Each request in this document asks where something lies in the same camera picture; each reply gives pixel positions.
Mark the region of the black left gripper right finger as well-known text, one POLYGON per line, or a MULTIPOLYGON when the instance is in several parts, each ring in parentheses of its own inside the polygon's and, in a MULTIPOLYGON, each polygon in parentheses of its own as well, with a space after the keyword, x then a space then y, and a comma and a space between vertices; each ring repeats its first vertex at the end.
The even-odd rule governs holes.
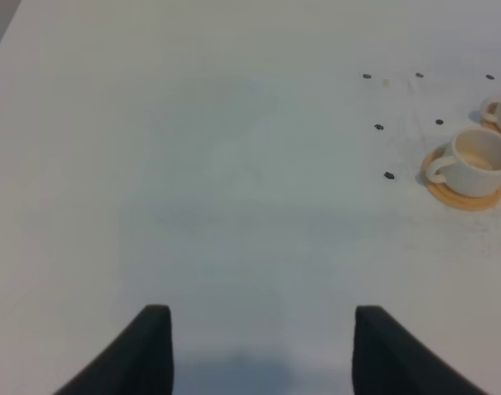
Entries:
POLYGON ((483 394, 424 346, 385 309, 355 310, 355 394, 483 394))

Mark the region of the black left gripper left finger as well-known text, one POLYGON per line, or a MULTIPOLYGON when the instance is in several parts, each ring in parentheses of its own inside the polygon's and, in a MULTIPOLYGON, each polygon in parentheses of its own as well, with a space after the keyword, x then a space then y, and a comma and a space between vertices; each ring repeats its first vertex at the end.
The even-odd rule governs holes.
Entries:
POLYGON ((147 305, 58 394, 171 394, 174 350, 169 307, 147 305))

